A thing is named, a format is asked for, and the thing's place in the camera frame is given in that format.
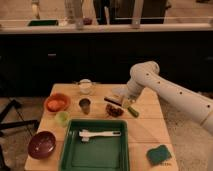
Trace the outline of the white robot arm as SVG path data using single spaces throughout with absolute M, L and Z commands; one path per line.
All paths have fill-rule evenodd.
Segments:
M 136 101 L 142 90 L 148 87 L 213 135 L 213 100 L 160 77 L 159 71 L 159 65 L 154 61 L 135 64 L 130 69 L 127 84 L 112 92 Z

